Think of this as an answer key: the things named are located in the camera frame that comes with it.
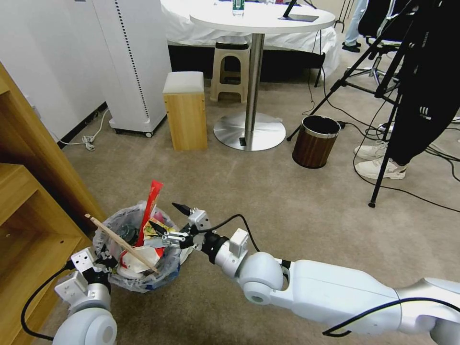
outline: plastic stool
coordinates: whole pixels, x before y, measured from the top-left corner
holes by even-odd
[[[163,99],[174,150],[207,149],[203,73],[168,73]]]
[[[240,71],[232,72],[225,70],[222,61],[226,57],[235,57],[240,61]],[[225,79],[239,79],[240,83],[224,83]],[[214,49],[214,65],[212,68],[211,96],[210,99],[217,102],[219,93],[239,93],[241,103],[246,103],[249,83],[249,42],[245,37],[224,36],[217,39]]]

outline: wooden chopstick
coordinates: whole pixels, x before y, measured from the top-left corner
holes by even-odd
[[[104,231],[112,240],[114,240],[120,247],[125,249],[128,253],[130,253],[133,257],[141,261],[145,266],[150,268],[153,272],[160,274],[158,269],[152,265],[144,256],[140,255],[138,251],[134,250],[133,247],[129,245],[128,242],[123,240],[120,236],[118,236],[116,233],[114,233],[112,230],[110,230],[108,227],[106,227],[103,223],[101,223],[99,220],[91,216],[89,213],[85,214],[86,218],[89,218],[90,221],[92,221],[96,226],[101,228],[102,231]]]

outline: metal rim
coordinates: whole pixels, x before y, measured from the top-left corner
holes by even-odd
[[[305,119],[311,118],[311,117],[313,117],[313,116],[315,116],[315,117],[321,117],[321,118],[324,118],[324,119],[328,119],[328,120],[333,121],[333,122],[337,125],[337,128],[338,128],[337,132],[335,132],[335,133],[327,133],[327,134],[325,134],[325,133],[318,133],[318,132],[315,132],[314,130],[312,130],[312,129],[306,127],[305,124],[303,123],[303,121],[304,121]],[[321,116],[321,115],[310,115],[310,116],[306,116],[306,117],[304,117],[304,118],[302,119],[302,122],[301,122],[300,124],[303,126],[303,128],[305,129],[305,132],[306,132],[306,133],[310,134],[311,136],[317,137],[317,138],[323,138],[323,139],[335,138],[336,136],[339,135],[339,132],[340,132],[340,125],[339,125],[339,123],[338,123],[337,121],[331,119],[330,117],[327,117],[327,116]]]

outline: black shoe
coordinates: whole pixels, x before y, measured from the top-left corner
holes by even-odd
[[[357,47],[359,48],[359,47],[361,47],[361,43],[356,42],[356,44],[355,44],[354,46],[357,46]]]
[[[357,46],[346,46],[346,45],[343,45],[342,46],[342,49],[343,50],[348,50],[352,53],[359,53],[361,50],[357,47]]]

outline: floor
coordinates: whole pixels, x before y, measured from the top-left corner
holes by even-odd
[[[326,81],[327,90],[357,57],[342,51],[340,67]],[[374,85],[367,77],[358,80]],[[323,97],[322,88],[312,93],[316,103]],[[331,102],[365,122],[382,103],[352,88],[341,88]],[[288,133],[311,107],[304,82],[260,86],[258,111],[281,118]],[[340,133],[325,167],[309,170],[293,162],[294,141],[262,152],[220,144],[213,124],[244,109],[231,95],[211,102],[206,88],[209,148],[203,152],[175,152],[167,122],[153,138],[145,138],[115,134],[108,118],[94,152],[82,146],[67,146],[64,152],[107,214],[144,200],[150,181],[156,179],[164,183],[159,206],[178,225],[186,218],[171,202],[207,210],[213,224],[243,213],[257,245],[278,258],[353,267],[391,287],[407,286],[424,276],[460,281],[459,215],[391,190],[382,190],[377,207],[369,208],[373,187],[352,167],[353,148],[362,138],[353,127]],[[384,122],[389,112],[385,105],[375,123]],[[350,120],[328,105],[318,114]],[[98,125],[93,121],[82,134],[93,134]],[[437,143],[458,156],[458,138],[457,131],[446,131]],[[404,180],[384,184],[460,208],[459,184],[450,166],[428,154],[413,159]],[[229,236],[238,227],[243,225],[233,221],[220,234]],[[112,313],[118,323],[118,345],[432,344],[427,334],[323,337],[325,325],[288,310],[249,303],[241,289],[198,252],[192,253],[175,281],[157,291],[141,295],[114,287]],[[54,334],[65,316],[66,306],[60,303],[42,331]]]

